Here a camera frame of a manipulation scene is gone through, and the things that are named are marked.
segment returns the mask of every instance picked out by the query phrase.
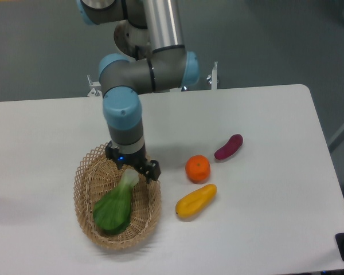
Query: orange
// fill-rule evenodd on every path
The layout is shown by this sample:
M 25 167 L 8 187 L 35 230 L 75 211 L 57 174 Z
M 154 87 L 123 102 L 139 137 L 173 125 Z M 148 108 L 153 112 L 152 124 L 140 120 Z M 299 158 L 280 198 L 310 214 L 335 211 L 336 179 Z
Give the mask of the orange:
M 185 166 L 187 177 L 194 183 L 207 179 L 210 175 L 210 163 L 204 156 L 191 157 Z

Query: yellow mango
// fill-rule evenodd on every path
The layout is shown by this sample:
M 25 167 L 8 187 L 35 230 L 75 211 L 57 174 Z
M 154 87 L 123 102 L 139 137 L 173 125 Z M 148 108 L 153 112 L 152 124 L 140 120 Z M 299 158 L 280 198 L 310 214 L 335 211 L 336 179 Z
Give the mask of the yellow mango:
M 206 186 L 191 192 L 176 204 L 176 213 L 180 218 L 188 218 L 199 213 L 209 204 L 217 193 L 217 186 Z

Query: wicker basket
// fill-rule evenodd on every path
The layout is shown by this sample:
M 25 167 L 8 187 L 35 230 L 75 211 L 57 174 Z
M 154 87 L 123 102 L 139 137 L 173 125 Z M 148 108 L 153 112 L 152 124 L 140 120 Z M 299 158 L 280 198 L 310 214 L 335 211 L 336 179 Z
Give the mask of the wicker basket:
M 80 227 L 92 242 L 108 249 L 124 249 L 145 239 L 155 228 L 161 215 L 161 189 L 159 182 L 146 183 L 139 175 L 139 183 L 132 192 L 131 222 L 119 235 L 105 235 L 93 221 L 94 204 L 120 181 L 125 169 L 105 156 L 105 145 L 86 155 L 76 171 L 74 186 L 75 212 Z

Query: metal bracket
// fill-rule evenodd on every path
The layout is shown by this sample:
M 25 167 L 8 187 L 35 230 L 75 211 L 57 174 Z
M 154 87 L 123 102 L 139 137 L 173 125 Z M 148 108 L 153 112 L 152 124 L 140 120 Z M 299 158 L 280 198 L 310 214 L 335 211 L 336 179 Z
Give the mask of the metal bracket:
M 218 61 L 214 62 L 212 73 L 206 77 L 206 83 L 210 86 L 211 90 L 218 89 L 219 77 L 218 77 Z
M 93 82 L 91 80 L 91 76 L 87 75 L 88 83 L 89 83 L 89 88 L 91 91 L 88 93 L 88 97 L 92 96 L 102 96 L 102 91 L 101 89 L 101 84 L 99 82 Z

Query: green leafy vegetable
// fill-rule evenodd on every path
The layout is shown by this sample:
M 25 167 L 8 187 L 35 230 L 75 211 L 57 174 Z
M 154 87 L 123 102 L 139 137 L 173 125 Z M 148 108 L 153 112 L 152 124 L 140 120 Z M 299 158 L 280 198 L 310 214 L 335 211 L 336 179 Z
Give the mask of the green leafy vegetable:
M 129 226 L 132 189 L 138 182 L 138 172 L 126 169 L 120 183 L 94 205 L 94 223 L 106 234 L 120 234 Z

